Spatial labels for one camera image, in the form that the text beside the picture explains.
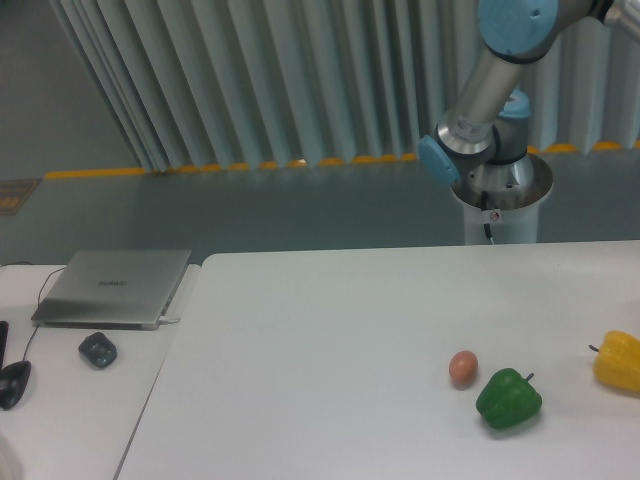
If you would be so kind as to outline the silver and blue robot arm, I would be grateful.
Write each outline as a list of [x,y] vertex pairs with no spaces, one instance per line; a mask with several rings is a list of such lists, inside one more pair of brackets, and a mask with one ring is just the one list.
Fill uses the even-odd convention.
[[569,26],[592,17],[639,39],[637,1],[480,1],[485,50],[452,109],[418,143],[418,157],[440,183],[451,185],[499,156],[495,126],[525,67],[542,59]]

